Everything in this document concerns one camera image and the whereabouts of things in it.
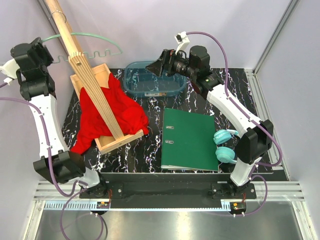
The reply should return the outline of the mint green wire hanger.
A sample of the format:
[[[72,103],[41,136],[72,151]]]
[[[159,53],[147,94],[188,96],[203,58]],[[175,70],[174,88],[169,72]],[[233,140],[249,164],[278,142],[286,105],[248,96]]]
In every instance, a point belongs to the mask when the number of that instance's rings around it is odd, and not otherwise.
[[[123,50],[122,48],[114,41],[112,41],[111,39],[98,35],[98,34],[94,34],[94,33],[88,33],[88,32],[72,32],[71,37],[84,37],[84,38],[90,38],[90,39],[96,39],[101,40],[103,42],[106,42],[107,45],[104,46],[95,46],[95,47],[90,47],[88,48],[88,50],[92,50],[92,51],[87,51],[85,50],[83,52],[84,56],[88,59],[88,60],[94,60],[96,58],[106,58],[106,57],[111,57],[111,56],[118,56],[118,55],[122,55],[123,54]],[[42,39],[43,43],[52,41],[52,40],[56,40],[56,39],[61,39],[62,40],[62,35],[61,34],[55,34],[52,36],[49,36],[45,39]],[[61,55],[59,54],[57,56],[57,58],[55,58],[53,64],[59,64],[62,62],[69,62],[69,57],[67,55]]]

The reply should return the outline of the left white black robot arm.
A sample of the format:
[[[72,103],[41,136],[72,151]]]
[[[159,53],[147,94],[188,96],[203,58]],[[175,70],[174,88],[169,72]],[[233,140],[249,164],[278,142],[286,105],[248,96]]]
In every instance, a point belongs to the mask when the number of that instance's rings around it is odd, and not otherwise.
[[[10,50],[20,94],[29,105],[39,138],[39,160],[34,170],[55,187],[68,182],[85,189],[89,196],[103,198],[108,186],[100,173],[85,166],[84,158],[70,151],[57,118],[55,82],[48,71],[54,61],[40,37]]]

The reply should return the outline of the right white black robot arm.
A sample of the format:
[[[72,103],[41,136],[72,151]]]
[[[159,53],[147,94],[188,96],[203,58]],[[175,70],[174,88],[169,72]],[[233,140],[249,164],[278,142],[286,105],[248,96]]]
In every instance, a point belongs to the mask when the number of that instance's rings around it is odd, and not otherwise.
[[[239,137],[234,150],[220,146],[216,156],[222,162],[237,158],[225,188],[232,198],[243,195],[253,167],[271,148],[273,123],[262,121],[225,89],[226,84],[211,71],[210,55],[204,46],[191,47],[189,54],[183,50],[164,49],[156,61],[146,66],[146,70],[158,77],[179,74],[189,78],[193,89],[231,122],[233,130],[219,130],[213,139],[221,145],[233,135]]]

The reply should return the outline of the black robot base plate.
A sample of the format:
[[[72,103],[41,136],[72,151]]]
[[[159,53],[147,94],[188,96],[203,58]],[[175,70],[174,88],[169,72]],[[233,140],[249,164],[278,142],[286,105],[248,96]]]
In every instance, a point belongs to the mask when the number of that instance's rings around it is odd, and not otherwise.
[[[112,192],[112,199],[130,197],[201,196],[213,199],[255,200],[253,183],[234,186],[229,174],[219,173],[106,173],[106,190],[102,193],[82,193],[81,199],[102,199]]]

